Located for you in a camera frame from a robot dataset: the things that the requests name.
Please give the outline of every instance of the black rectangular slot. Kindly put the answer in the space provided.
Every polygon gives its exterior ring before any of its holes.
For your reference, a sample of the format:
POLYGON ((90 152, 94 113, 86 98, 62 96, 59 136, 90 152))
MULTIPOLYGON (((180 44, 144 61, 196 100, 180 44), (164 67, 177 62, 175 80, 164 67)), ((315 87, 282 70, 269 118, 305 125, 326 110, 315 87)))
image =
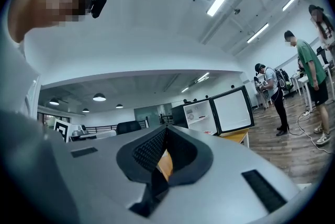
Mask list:
POLYGON ((84 155, 87 155, 87 154, 90 154, 96 151, 98 151, 96 148, 90 147, 90 148, 71 151, 71 154, 74 158, 77 158, 77 157, 84 156, 84 155))
POLYGON ((272 213, 286 204, 284 198, 270 185, 269 182, 257 171, 250 170, 242 173, 263 205, 272 213))

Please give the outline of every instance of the black camera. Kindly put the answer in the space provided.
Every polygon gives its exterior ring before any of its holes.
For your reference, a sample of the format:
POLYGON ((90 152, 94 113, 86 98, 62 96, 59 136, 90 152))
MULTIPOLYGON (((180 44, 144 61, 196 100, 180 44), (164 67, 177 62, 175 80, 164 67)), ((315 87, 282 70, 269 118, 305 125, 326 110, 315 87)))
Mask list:
POLYGON ((100 15, 106 2, 107 0, 92 0, 91 1, 91 14, 93 18, 97 18, 100 15))

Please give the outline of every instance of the man in green shirt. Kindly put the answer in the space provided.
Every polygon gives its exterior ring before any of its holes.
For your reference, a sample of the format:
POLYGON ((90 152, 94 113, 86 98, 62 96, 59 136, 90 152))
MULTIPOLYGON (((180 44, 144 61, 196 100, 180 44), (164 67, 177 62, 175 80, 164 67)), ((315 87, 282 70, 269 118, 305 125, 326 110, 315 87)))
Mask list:
POLYGON ((326 73, 323 70, 322 64, 316 56, 310 45, 304 40, 297 39, 289 30, 284 34, 286 42, 290 42, 291 46, 297 47, 298 56, 301 60, 309 83, 308 88, 315 102, 315 106, 321 115, 321 124, 314 133, 323 133, 321 138, 317 140, 317 145, 323 145, 330 139, 329 116, 325 107, 325 102, 328 99, 328 91, 326 85, 326 73))

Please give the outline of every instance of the window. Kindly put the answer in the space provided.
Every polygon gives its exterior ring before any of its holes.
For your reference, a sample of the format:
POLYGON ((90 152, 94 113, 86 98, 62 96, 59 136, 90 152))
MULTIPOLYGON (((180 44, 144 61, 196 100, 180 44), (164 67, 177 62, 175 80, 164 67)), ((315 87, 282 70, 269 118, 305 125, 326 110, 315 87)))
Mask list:
POLYGON ((43 124, 44 126, 53 129, 54 122, 56 119, 59 119, 61 121, 70 122, 69 117, 62 117, 62 116, 56 116, 56 115, 50 115, 50 114, 44 114, 44 113, 37 113, 37 120, 43 124))

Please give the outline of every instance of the black shorts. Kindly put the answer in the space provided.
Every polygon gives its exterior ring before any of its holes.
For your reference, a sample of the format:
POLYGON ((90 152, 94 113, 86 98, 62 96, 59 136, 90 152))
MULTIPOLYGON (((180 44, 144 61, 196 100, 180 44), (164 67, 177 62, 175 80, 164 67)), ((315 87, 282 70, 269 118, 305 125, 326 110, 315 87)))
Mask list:
POLYGON ((319 84, 319 90, 317 91, 315 91, 314 87, 312 87, 308 83, 310 97, 315 102, 315 106, 319 106, 328 100, 328 90, 327 90, 326 80, 327 78, 325 78, 324 81, 319 84))

